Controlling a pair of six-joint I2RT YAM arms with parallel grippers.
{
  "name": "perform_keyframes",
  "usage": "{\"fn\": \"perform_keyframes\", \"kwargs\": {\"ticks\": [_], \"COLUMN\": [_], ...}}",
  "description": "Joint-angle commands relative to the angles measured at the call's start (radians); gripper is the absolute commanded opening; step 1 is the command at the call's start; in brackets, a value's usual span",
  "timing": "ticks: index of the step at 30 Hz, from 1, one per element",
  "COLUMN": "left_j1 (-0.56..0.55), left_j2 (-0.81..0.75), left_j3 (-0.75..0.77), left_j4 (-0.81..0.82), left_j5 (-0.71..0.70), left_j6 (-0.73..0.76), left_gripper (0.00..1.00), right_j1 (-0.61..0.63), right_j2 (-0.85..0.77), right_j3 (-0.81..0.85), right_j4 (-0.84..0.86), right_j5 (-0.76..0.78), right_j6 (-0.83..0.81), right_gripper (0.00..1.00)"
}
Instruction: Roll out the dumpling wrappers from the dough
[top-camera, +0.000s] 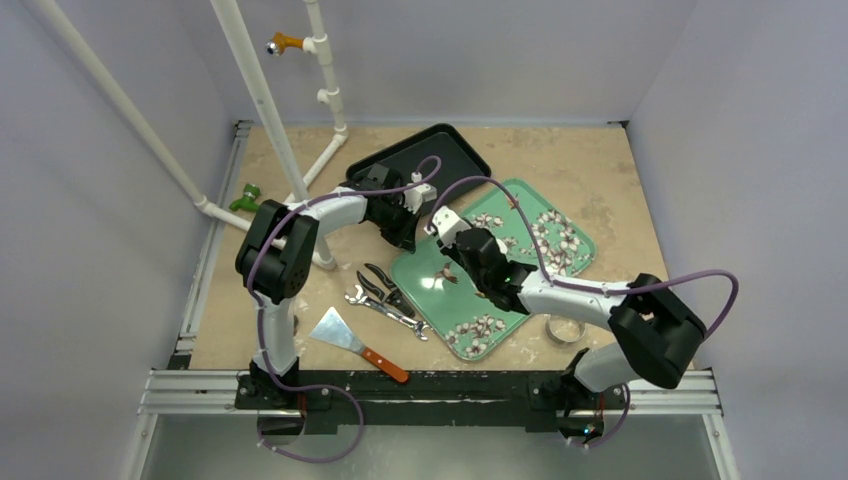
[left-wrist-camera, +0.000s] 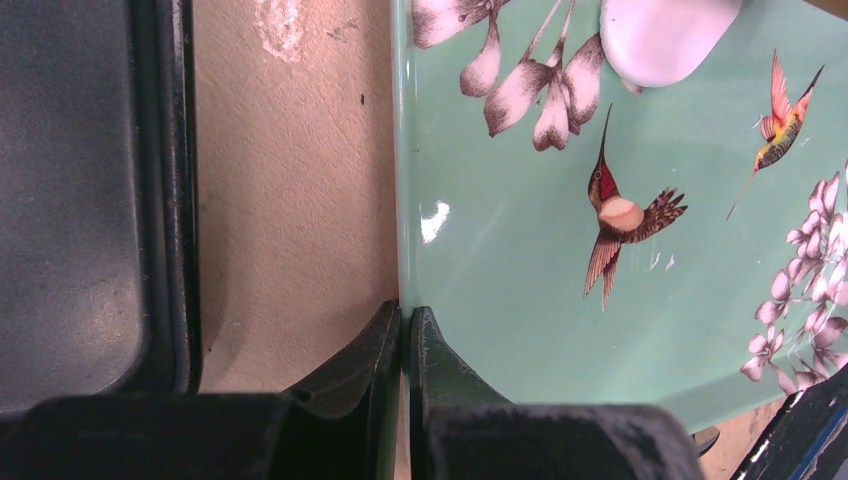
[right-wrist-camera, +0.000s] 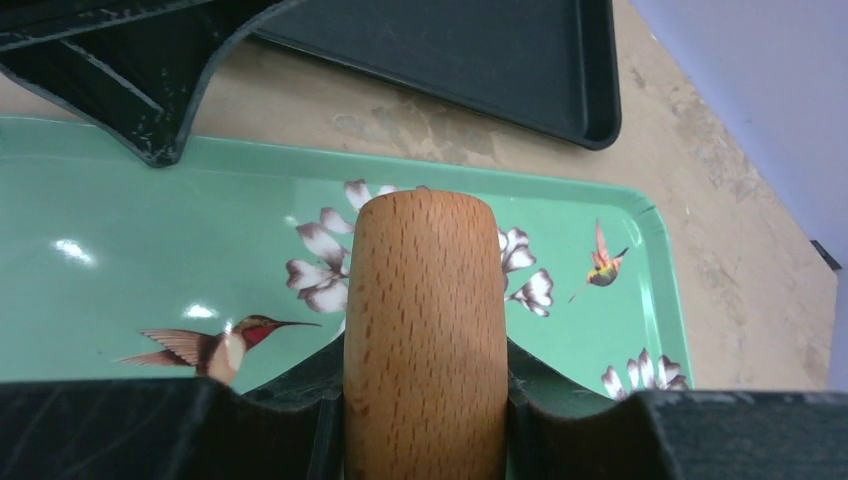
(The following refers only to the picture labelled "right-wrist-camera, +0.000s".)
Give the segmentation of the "wooden dough roller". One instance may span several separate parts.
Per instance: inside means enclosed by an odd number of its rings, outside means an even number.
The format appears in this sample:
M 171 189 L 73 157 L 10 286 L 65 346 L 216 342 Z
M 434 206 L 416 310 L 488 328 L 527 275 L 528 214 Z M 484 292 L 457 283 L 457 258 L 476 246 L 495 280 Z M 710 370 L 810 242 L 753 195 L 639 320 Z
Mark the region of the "wooden dough roller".
M 355 225 L 344 335 L 348 479 L 501 479 L 508 362 L 497 226 L 416 189 Z

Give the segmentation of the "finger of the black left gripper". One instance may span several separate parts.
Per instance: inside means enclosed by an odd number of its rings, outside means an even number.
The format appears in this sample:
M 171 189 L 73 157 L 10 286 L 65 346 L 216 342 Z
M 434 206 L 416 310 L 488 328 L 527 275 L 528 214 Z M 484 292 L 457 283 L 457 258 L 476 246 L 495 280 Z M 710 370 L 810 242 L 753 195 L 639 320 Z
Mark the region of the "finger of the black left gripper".
M 4 1 L 1 72 L 150 167 L 177 164 L 211 76 L 294 1 Z

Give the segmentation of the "black plastic tray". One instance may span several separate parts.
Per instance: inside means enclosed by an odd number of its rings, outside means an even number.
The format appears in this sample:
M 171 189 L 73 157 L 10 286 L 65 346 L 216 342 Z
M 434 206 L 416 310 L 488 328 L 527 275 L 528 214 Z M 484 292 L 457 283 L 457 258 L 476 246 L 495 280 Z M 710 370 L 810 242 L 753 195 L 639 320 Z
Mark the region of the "black plastic tray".
M 588 150 L 621 129 L 609 1 L 307 1 L 256 36 Z

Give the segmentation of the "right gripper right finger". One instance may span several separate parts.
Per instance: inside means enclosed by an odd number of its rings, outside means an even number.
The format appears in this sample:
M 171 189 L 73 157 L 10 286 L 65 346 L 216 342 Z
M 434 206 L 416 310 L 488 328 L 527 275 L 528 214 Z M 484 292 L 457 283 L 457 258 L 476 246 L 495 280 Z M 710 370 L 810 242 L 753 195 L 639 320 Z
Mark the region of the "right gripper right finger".
M 517 479 L 843 479 L 838 392 L 642 390 L 615 401 L 508 346 Z

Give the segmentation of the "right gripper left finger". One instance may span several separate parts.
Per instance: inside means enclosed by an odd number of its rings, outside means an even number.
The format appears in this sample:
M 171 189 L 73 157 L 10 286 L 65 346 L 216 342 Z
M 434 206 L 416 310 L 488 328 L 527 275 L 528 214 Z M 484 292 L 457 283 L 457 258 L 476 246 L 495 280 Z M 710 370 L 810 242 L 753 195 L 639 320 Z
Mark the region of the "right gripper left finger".
M 336 479 L 337 338 L 247 393 L 205 378 L 5 383 L 5 479 Z

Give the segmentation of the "green floral tray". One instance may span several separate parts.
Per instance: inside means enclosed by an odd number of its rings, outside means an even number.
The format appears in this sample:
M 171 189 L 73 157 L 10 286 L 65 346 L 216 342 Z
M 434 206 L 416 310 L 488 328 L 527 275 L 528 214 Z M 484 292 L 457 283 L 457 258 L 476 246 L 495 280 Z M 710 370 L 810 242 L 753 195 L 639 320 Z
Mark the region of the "green floral tray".
M 337 338 L 360 208 L 462 192 L 499 228 L 509 337 L 580 393 L 693 385 L 670 246 L 624 187 L 197 137 L 153 169 L 81 123 L 1 121 L 1 377 L 189 376 L 251 314 L 247 392 Z

